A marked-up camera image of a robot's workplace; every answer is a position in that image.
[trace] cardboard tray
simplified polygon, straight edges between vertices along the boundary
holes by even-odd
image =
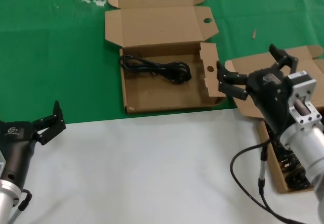
[[[261,121],[260,124],[257,126],[257,132],[260,138],[260,143],[265,142],[270,137],[264,121]],[[287,176],[288,173],[283,173],[281,171],[272,144],[269,144],[268,146],[268,166],[272,176],[272,180],[274,182],[274,185],[278,193],[281,194],[301,193],[301,192],[307,192],[313,190],[313,187],[304,190],[292,190],[288,188],[285,180],[285,177]]]
[[[218,94],[214,43],[218,33],[204,0],[108,0],[118,10],[105,13],[106,40],[122,48],[120,55],[140,56],[157,63],[183,61],[192,79],[174,85],[161,76],[133,74],[121,68],[127,113],[212,107],[225,98]]]

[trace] cardboard box flap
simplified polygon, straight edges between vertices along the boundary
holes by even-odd
[[[105,37],[106,40],[123,46],[122,15],[120,10],[105,13]]]
[[[320,46],[302,46],[286,50],[291,56],[299,59],[297,71],[307,71],[310,76],[317,81],[317,85],[312,96],[312,103],[315,107],[324,106],[324,96],[321,93],[321,88],[324,87],[324,60],[313,60],[323,54],[323,49]],[[246,56],[231,61],[226,61],[225,67],[230,71],[236,71],[239,74],[250,74],[256,70],[270,67],[275,62],[275,59],[270,53],[263,53],[253,56]],[[282,72],[285,75],[289,74],[289,68],[283,68]],[[259,109],[254,105],[251,97],[246,101],[234,99],[241,114],[249,117],[263,118]]]
[[[121,9],[105,13],[106,40],[122,47],[203,42],[218,33],[209,7]]]
[[[216,62],[218,61],[218,53],[216,44],[200,43],[200,58],[204,64],[205,84],[209,97],[225,97],[218,91]]]
[[[324,59],[314,60],[316,66],[324,73]]]
[[[308,50],[312,58],[320,57],[323,54],[323,48],[321,46],[308,46]]]
[[[193,6],[203,3],[205,0],[108,0],[115,8],[160,8],[176,6]]]

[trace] white cloth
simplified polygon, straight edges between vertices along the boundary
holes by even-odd
[[[280,223],[252,202],[229,172],[232,157],[257,144],[258,121],[238,110],[68,124],[37,144],[25,188],[33,194],[16,224]],[[258,197],[260,151],[234,171]],[[312,192],[265,196],[278,214],[319,223]]]

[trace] cardboard box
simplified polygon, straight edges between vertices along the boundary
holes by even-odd
[[[297,71],[307,71],[309,75],[316,79],[317,85],[312,96],[312,103],[321,113],[324,109],[324,94],[322,90],[324,88],[324,60],[315,59],[323,54],[323,49],[320,46],[303,46],[286,50],[288,54],[297,57],[299,59]],[[236,71],[240,74],[250,74],[253,71],[268,68],[275,63],[275,59],[269,53],[258,54],[253,56],[242,57],[233,59],[225,63],[225,67],[230,71]],[[289,74],[289,68],[283,68],[285,75]],[[248,117],[255,117],[262,119],[263,116],[259,109],[254,105],[251,97],[248,97],[246,101],[234,99],[236,105],[242,115]],[[269,134],[265,126],[265,122],[262,121],[257,131],[260,137],[260,142],[265,142],[269,139]],[[285,181],[285,174],[282,173],[279,163],[277,161],[275,152],[271,144],[268,148],[268,165],[272,175],[273,182],[279,193],[297,193],[309,191],[293,191],[290,190]]]
[[[122,47],[120,55],[141,56],[157,63],[182,61],[192,79],[174,85],[161,76],[134,74],[121,68],[127,113],[212,107],[225,98],[218,93],[214,43],[218,33],[204,0],[108,0],[119,8],[105,13],[106,40]]]

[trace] green tablecloth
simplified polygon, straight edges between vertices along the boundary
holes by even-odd
[[[118,47],[104,38],[93,0],[0,0],[0,120],[34,120],[60,101],[67,123],[117,119],[123,109]],[[324,0],[206,0],[221,61],[269,44],[324,45]],[[256,39],[252,39],[257,29]],[[216,109],[235,107],[225,101]]]

